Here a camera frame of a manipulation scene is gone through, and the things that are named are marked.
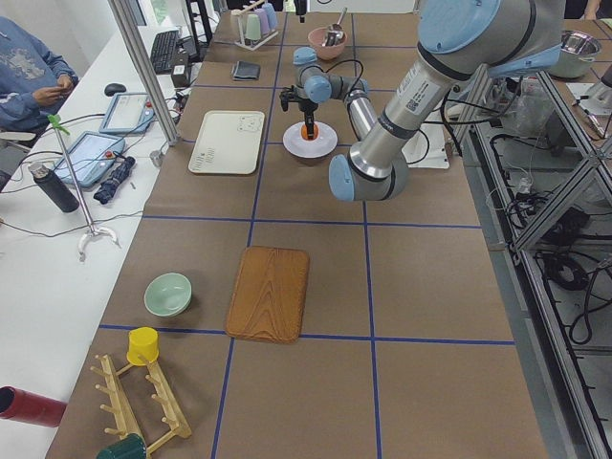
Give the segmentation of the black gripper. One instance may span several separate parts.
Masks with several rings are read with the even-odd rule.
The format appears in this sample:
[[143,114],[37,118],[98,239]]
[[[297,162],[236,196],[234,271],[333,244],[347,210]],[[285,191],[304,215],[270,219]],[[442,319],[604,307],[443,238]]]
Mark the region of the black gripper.
[[[307,13],[307,0],[294,0],[295,13],[296,14],[306,14]],[[299,22],[305,22],[305,15],[299,16]]]
[[317,104],[308,98],[302,98],[298,102],[298,107],[304,116],[304,124],[301,127],[301,137],[305,138],[306,141],[313,141],[317,138],[317,124],[315,123]]

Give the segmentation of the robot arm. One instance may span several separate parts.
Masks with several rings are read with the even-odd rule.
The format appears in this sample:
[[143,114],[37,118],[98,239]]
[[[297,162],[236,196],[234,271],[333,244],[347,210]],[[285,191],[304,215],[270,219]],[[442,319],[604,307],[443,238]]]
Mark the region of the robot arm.
[[557,63],[562,1],[427,1],[420,12],[417,58],[395,95],[376,114],[361,81],[331,75],[315,51],[294,53],[300,98],[344,102],[358,142],[329,165],[329,186],[341,201],[381,201],[403,191],[402,152],[456,84],[485,65],[492,77],[524,76]]

